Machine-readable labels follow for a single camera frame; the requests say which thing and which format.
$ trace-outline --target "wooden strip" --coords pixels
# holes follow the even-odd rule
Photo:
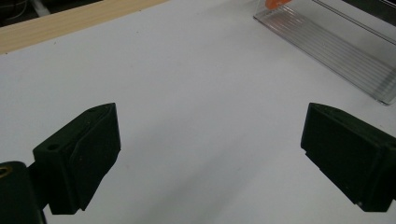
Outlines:
[[[0,54],[25,48],[167,0],[104,0],[0,28]]]

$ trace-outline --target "white surface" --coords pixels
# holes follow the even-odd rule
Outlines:
[[[49,224],[395,223],[300,149],[310,102],[396,135],[382,106],[252,19],[254,0],[172,0],[0,56],[1,161],[116,102],[122,152],[87,211]]]

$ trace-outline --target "transparent container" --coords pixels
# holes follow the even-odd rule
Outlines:
[[[375,1],[387,2],[396,10],[392,2]],[[392,21],[342,0],[293,0],[273,9],[265,3],[258,2],[254,15],[265,27],[377,101],[385,105],[396,101],[396,24]]]

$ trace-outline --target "white tabletop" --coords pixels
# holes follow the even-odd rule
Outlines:
[[[310,102],[396,136],[383,106],[252,19],[256,0],[172,0],[0,55],[1,161],[118,107],[122,150],[85,212],[49,224],[395,223],[309,160]]]

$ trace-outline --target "screw hole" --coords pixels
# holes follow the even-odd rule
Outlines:
[[[49,146],[47,147],[47,149],[48,149],[49,151],[52,151],[52,150],[55,150],[55,149],[58,148],[58,147],[59,147],[58,144],[52,144],[52,145],[49,145]]]
[[[6,175],[9,175],[9,173],[12,172],[12,167],[10,166],[2,166],[0,167],[0,178],[3,178]]]

